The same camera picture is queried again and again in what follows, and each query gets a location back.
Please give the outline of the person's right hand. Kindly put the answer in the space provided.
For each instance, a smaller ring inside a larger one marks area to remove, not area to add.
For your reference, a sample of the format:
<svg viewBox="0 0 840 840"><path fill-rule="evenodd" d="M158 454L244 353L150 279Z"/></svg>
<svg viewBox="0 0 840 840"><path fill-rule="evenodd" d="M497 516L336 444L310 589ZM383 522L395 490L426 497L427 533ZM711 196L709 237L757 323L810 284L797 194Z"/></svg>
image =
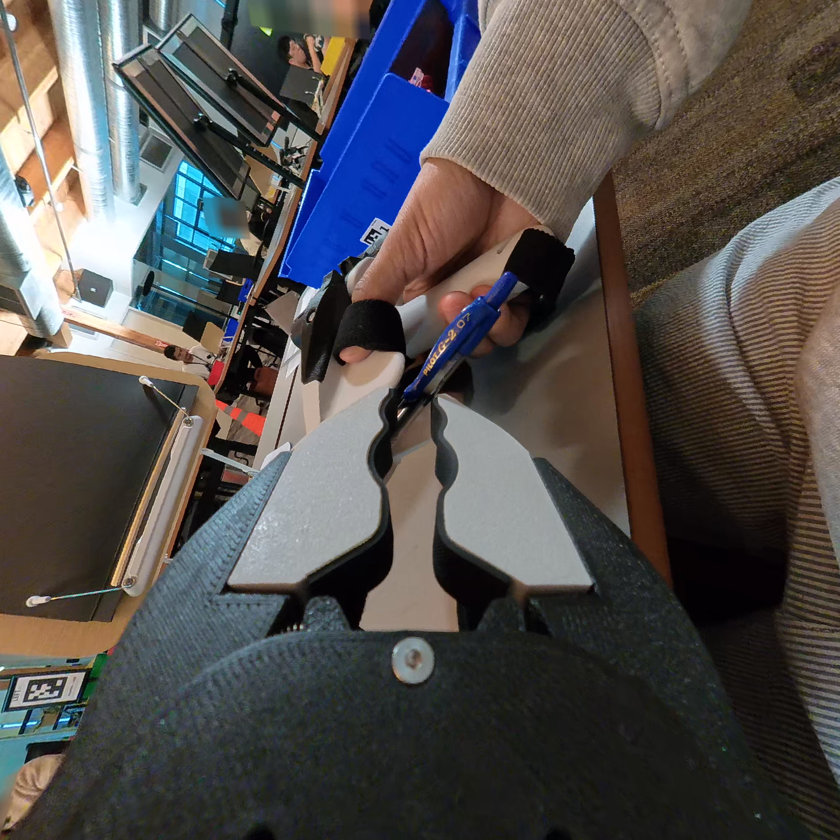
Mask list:
<svg viewBox="0 0 840 840"><path fill-rule="evenodd" d="M408 303L516 233L541 225L471 171L428 159L351 300Z"/></svg>

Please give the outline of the grey desk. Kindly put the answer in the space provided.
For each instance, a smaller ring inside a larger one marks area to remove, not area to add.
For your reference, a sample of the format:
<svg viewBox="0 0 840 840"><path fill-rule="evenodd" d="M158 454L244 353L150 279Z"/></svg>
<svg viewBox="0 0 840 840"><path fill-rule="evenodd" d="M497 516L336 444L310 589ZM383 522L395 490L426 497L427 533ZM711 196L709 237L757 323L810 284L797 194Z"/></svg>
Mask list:
<svg viewBox="0 0 840 840"><path fill-rule="evenodd" d="M623 427L616 398L617 362L635 350L634 338L619 344L608 317L597 242L597 213L590 200L570 237L575 260L560 292L559 313L548 324L506 350L494 350L473 367L476 413L506 430L533 458L546 461L591 501L638 547L641 526L632 524ZM266 451L260 465L291 450L315 425L315 381L303 384L301 352L297 379L287 390L291 415L281 429L281 447ZM458 608L434 572L434 527L442 487L434 473L436 445L432 408L422 408L395 442L384 475L390 520L373 545L352 553L337 567L302 590L232 590L244 593L315 596L319 587L334 590L349 580L352 592L365 595L361 626L372 631L451 633L458 630ZM502 594L581 594L583 591L509 591Z"/></svg>

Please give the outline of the blue pen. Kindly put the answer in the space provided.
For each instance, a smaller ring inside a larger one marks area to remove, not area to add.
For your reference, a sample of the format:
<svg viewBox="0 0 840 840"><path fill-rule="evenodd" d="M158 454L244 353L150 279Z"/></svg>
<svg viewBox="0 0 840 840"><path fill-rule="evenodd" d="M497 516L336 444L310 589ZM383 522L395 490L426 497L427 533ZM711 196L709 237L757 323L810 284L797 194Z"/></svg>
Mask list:
<svg viewBox="0 0 840 840"><path fill-rule="evenodd" d="M501 307L520 285L512 272L504 272L488 292L473 300L438 336L416 378L406 387L395 412L392 441L429 404L463 359L470 356L495 326Z"/></svg>

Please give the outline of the blue bin with code label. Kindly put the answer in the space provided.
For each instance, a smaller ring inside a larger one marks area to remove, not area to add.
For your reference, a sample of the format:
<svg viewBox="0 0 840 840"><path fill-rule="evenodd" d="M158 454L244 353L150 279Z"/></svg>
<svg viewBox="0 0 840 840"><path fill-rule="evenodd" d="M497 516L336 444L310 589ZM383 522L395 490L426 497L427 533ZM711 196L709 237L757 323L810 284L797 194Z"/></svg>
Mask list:
<svg viewBox="0 0 840 840"><path fill-rule="evenodd" d="M387 232L479 41L475 1L389 3L321 147L278 277L319 287Z"/></svg>

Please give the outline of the black panel on easel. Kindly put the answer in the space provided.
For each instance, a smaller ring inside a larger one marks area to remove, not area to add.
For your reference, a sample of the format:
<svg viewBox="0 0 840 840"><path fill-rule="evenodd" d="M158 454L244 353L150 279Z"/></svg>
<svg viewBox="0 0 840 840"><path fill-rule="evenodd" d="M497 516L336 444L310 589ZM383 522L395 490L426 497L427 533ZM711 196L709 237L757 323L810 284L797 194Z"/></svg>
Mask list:
<svg viewBox="0 0 840 840"><path fill-rule="evenodd" d="M240 200L256 188L250 162L283 182L304 179L262 153L283 124L323 141L316 116L304 118L271 93L194 15L185 15L156 45L112 63L123 86L182 155L223 195Z"/></svg>

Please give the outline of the black white marker tag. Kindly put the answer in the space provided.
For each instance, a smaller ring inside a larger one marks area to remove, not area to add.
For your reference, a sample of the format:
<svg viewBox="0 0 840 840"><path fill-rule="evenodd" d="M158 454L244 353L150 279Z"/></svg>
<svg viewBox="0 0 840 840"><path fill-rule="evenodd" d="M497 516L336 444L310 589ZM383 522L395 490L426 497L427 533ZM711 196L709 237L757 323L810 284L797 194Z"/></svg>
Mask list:
<svg viewBox="0 0 840 840"><path fill-rule="evenodd" d="M82 697L89 675L87 668L15 675L7 690L2 712L29 711L75 702Z"/></svg>

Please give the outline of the person's right forearm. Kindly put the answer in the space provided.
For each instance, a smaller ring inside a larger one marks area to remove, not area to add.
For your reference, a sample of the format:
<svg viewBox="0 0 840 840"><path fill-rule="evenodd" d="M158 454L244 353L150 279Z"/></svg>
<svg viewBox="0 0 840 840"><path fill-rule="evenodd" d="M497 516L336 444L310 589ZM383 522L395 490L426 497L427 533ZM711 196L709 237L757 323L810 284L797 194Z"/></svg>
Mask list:
<svg viewBox="0 0 840 840"><path fill-rule="evenodd" d="M745 1L478 2L479 44L421 162L566 238L604 175L725 59Z"/></svg>

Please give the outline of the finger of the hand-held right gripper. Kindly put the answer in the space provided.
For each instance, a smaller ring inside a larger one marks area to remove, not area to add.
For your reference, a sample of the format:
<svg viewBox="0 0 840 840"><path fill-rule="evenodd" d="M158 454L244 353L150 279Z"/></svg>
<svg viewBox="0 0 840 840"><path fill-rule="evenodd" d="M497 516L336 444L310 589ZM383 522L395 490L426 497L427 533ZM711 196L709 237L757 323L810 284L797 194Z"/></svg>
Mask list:
<svg viewBox="0 0 840 840"><path fill-rule="evenodd" d="M338 364L331 360L322 381L315 381L315 425L377 389L395 388L403 377L404 353L372 351L364 360Z"/></svg>

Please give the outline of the wood-framed monitor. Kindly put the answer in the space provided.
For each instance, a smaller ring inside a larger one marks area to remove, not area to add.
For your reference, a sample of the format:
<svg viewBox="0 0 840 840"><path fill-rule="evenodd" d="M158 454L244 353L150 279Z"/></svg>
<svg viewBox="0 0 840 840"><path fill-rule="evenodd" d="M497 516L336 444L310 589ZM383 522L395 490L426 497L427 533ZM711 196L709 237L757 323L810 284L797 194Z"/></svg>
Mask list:
<svg viewBox="0 0 840 840"><path fill-rule="evenodd" d="M115 645L173 552L215 395L194 374L2 357L2 665Z"/></svg>

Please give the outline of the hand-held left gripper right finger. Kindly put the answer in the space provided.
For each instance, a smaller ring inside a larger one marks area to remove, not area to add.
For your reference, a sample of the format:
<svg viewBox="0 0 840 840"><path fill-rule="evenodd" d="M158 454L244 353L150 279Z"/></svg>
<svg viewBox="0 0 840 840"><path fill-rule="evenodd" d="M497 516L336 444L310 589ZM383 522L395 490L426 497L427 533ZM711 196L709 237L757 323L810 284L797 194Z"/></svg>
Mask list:
<svg viewBox="0 0 840 840"><path fill-rule="evenodd" d="M588 592L592 576L528 450L448 395L432 419L444 547L510 592Z"/></svg>

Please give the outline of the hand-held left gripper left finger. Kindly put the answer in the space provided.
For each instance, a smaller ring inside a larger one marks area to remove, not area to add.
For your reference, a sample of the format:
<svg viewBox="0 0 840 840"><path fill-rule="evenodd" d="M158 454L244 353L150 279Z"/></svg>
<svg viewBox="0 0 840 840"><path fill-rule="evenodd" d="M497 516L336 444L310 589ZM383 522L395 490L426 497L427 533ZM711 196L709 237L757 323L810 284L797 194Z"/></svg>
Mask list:
<svg viewBox="0 0 840 840"><path fill-rule="evenodd" d="M390 520L386 385L320 423L289 453L227 579L232 590L302 590Z"/></svg>

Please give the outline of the person's striped pants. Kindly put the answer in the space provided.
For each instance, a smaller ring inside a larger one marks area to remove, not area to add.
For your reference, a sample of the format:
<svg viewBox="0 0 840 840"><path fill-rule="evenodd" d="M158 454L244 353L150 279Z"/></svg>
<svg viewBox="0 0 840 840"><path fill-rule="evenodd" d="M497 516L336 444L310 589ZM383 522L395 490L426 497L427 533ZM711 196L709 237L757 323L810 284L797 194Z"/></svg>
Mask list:
<svg viewBox="0 0 840 840"><path fill-rule="evenodd" d="M839 179L761 216L636 309L666 531L683 598L752 751L838 838L838 545L796 399L838 291Z"/></svg>

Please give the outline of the spiral metal air duct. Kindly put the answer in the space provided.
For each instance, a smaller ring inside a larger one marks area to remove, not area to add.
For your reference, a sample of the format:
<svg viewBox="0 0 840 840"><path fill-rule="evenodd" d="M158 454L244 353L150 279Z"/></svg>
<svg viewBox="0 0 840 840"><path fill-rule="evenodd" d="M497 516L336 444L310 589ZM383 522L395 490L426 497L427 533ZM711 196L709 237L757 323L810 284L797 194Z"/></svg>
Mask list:
<svg viewBox="0 0 840 840"><path fill-rule="evenodd" d="M88 219L113 224L140 189L140 112L114 64L141 43L136 1L48 1Z"/></svg>

